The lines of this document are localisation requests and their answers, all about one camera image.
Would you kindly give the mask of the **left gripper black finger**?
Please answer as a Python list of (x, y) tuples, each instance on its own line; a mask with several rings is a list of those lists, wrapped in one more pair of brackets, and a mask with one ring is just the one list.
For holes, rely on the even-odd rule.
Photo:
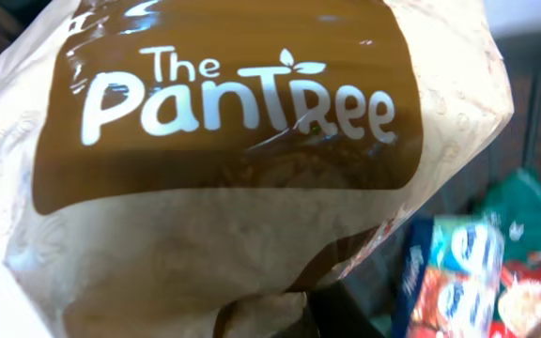
[(312, 290), (307, 297), (321, 338), (384, 338), (341, 283)]

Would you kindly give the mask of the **white brown snack pouch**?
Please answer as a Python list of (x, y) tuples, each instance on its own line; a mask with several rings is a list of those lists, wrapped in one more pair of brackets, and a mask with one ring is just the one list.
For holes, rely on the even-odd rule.
[(0, 55), (0, 258), (55, 337), (272, 337), (514, 112), (480, 0), (58, 0)]

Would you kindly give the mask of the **green Nescafe coffee bag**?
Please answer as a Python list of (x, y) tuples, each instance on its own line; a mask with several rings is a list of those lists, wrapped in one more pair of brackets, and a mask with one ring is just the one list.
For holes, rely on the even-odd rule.
[(505, 244), (491, 337), (541, 338), (541, 184), (519, 169), (473, 210), (497, 222)]

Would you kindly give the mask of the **tissue pocket pack bundle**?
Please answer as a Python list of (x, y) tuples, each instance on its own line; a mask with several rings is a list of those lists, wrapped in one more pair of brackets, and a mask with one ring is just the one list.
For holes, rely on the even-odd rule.
[(504, 238), (481, 216), (415, 219), (405, 238), (394, 338), (483, 338), (500, 287)]

